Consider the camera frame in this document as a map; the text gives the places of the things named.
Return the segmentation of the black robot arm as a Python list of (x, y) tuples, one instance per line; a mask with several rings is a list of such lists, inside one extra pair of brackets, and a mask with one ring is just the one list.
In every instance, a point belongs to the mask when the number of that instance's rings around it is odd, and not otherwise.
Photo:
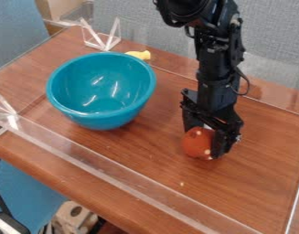
[(247, 80), (238, 65), (245, 60), (242, 24), (235, 0), (152, 0), (164, 23), (182, 27), (194, 40), (198, 89), (182, 94), (184, 130), (211, 129), (210, 157), (220, 158), (239, 141), (243, 120), (235, 112), (236, 98)]

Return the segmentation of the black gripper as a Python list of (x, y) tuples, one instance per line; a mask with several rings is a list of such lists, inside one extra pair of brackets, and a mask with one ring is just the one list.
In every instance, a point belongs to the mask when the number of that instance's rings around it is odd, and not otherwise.
[(241, 128), (243, 120), (235, 112), (234, 105), (208, 111), (198, 105), (198, 92), (183, 89), (182, 92), (182, 119), (184, 132), (194, 127), (203, 127), (206, 124), (215, 130), (211, 143), (211, 157), (218, 159), (231, 150), (234, 143), (241, 140)]

